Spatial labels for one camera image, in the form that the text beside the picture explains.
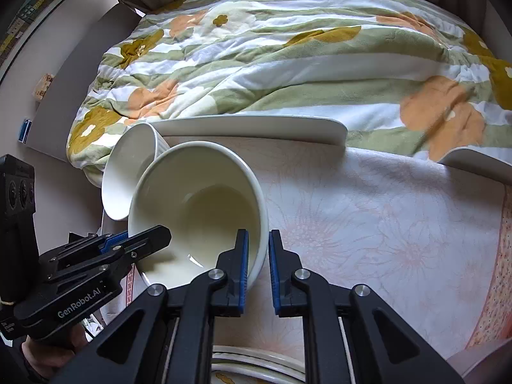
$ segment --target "blanket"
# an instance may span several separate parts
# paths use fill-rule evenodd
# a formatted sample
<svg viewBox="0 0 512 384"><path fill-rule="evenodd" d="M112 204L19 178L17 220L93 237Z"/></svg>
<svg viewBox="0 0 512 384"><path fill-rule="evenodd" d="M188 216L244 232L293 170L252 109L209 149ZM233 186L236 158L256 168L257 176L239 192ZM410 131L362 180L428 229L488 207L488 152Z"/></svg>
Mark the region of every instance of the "blanket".
<svg viewBox="0 0 512 384"><path fill-rule="evenodd" d="M347 146L512 163L512 64L422 0L178 0L104 54L68 159L99 186L130 126L219 114L329 117Z"/></svg>

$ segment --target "framed picture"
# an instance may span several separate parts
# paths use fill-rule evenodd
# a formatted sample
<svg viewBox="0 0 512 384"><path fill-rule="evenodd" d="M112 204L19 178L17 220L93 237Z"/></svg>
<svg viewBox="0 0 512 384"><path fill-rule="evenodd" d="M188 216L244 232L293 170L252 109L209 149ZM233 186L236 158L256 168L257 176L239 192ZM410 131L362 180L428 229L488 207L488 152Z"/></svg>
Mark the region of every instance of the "framed picture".
<svg viewBox="0 0 512 384"><path fill-rule="evenodd" d="M30 35L64 0L26 0L12 20L7 32L0 36L0 84L7 70Z"/></svg>

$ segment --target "silver bolt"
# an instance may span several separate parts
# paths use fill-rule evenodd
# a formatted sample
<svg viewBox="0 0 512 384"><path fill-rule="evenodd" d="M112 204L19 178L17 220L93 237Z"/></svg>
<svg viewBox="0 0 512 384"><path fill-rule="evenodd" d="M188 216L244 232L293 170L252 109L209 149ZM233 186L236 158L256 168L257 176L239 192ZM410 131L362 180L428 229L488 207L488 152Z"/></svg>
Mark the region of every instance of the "silver bolt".
<svg viewBox="0 0 512 384"><path fill-rule="evenodd" d="M311 272L306 270L305 268L299 268L295 271L295 277L300 278L301 280L305 280L311 276Z"/></svg>
<svg viewBox="0 0 512 384"><path fill-rule="evenodd" d="M366 284L358 284L355 289L355 294L361 297L368 296L370 294L370 288Z"/></svg>
<svg viewBox="0 0 512 384"><path fill-rule="evenodd" d="M223 275L224 272L220 268L213 268L208 271L208 277L210 277L212 280L218 280L222 278Z"/></svg>
<svg viewBox="0 0 512 384"><path fill-rule="evenodd" d="M148 294L150 296L160 296L164 290L165 289L161 284L152 284L148 287Z"/></svg>

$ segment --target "hand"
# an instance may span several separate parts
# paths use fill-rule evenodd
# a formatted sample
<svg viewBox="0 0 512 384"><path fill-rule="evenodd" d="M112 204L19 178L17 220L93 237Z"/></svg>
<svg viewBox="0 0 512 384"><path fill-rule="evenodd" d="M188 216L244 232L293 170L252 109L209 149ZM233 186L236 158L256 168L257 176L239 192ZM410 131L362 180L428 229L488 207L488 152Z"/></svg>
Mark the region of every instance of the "hand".
<svg viewBox="0 0 512 384"><path fill-rule="evenodd" d="M44 378L51 378L56 369L62 368L75 354L87 345L85 330L82 324L73 326L69 333L73 350L41 344L27 336L21 344L21 351L30 366Z"/></svg>

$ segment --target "white cup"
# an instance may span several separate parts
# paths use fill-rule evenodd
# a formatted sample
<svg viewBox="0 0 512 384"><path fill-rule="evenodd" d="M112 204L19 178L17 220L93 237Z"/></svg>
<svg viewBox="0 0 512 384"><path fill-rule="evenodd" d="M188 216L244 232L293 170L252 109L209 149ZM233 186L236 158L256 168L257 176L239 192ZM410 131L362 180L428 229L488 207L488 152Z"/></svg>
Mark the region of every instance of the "white cup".
<svg viewBox="0 0 512 384"><path fill-rule="evenodd" d="M111 219L128 218L140 177L166 150L169 145L148 123L136 124L121 136L110 153L101 184L103 208Z"/></svg>
<svg viewBox="0 0 512 384"><path fill-rule="evenodd" d="M157 224L169 228L172 239L139 261L148 284L182 286L214 268L219 254L235 246L239 228L249 231L248 288L260 273L268 244L263 192L247 164L224 146L179 144L147 168L133 196L128 234Z"/></svg>

